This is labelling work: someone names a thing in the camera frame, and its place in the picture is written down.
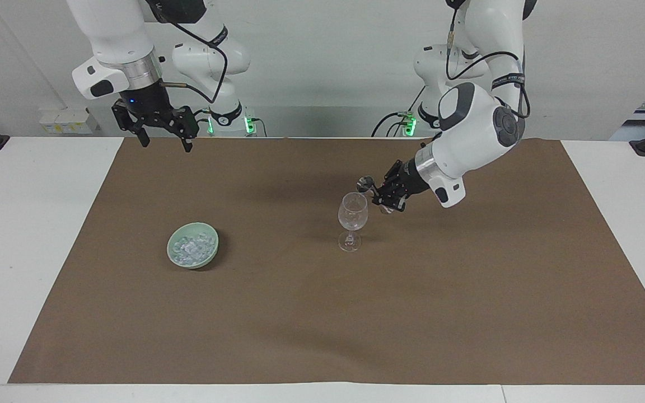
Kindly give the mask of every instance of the brown paper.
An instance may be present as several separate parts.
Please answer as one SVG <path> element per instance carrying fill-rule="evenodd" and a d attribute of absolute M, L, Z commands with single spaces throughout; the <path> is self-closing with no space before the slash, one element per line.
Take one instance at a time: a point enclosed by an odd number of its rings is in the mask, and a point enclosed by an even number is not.
<path fill-rule="evenodd" d="M 557 141 L 338 248 L 342 196 L 417 148 L 126 139 L 10 382 L 645 385 L 645 290 Z M 206 271 L 166 257 L 189 222 Z"/>

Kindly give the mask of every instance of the white table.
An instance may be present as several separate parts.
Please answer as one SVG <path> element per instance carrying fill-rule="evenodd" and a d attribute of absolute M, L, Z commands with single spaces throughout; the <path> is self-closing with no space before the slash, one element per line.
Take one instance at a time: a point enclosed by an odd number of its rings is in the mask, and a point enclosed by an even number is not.
<path fill-rule="evenodd" d="M 0 151 L 0 401 L 645 401 L 645 386 L 6 385 L 121 141 L 12 138 Z M 627 143 L 563 144 L 645 286 L 645 158 Z"/>

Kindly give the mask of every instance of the green led light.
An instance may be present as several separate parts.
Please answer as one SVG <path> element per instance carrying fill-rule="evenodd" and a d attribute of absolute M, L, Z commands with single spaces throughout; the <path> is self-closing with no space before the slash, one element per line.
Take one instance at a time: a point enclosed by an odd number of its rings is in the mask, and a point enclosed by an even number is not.
<path fill-rule="evenodd" d="M 245 126 L 248 134 L 255 133 L 255 125 L 248 117 L 245 118 Z"/>
<path fill-rule="evenodd" d="M 405 135 L 412 137 L 414 135 L 414 129 L 417 127 L 417 119 L 412 118 L 410 122 L 407 123 L 405 127 Z"/>

